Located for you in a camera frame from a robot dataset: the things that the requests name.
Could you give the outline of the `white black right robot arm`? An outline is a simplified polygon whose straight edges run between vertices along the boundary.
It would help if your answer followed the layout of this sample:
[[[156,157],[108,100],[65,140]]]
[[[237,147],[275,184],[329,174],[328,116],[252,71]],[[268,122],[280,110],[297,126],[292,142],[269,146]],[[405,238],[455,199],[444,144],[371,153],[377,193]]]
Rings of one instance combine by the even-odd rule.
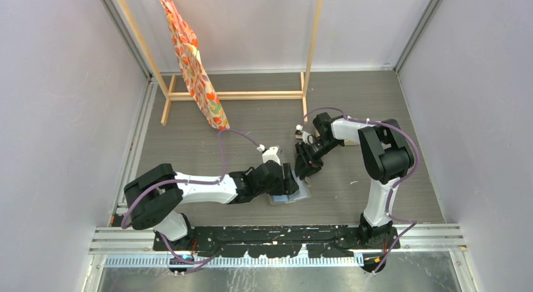
[[[350,141],[360,146],[365,170],[370,181],[367,206],[356,231],[359,242],[375,248],[392,234],[392,202],[397,188],[409,170],[415,169],[417,150],[394,119],[371,121],[349,116],[331,117],[327,112],[316,115],[313,125],[318,136],[304,131],[298,124],[296,135],[295,175],[304,180],[324,165],[323,157]]]

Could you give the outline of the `grey card holder wallet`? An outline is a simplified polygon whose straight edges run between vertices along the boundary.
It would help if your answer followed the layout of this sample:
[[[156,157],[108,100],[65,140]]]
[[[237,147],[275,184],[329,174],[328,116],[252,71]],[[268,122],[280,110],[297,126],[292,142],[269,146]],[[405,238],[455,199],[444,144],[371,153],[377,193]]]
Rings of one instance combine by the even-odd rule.
[[[292,170],[292,176],[296,184],[298,184],[298,190],[291,195],[269,195],[268,198],[272,205],[294,203],[310,198],[309,184],[297,177],[294,170]]]

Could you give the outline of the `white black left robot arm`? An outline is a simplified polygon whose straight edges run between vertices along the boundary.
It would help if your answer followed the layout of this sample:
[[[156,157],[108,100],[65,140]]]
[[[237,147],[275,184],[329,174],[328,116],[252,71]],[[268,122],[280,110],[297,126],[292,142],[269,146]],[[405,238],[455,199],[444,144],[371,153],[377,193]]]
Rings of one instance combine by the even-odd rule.
[[[223,177],[193,176],[160,164],[124,188],[128,211],[121,227],[155,229],[179,251],[192,245],[190,223],[176,207],[185,203],[248,203],[267,194],[274,203],[290,203],[308,196],[304,181],[295,176],[288,163],[269,160],[245,171],[232,171]]]

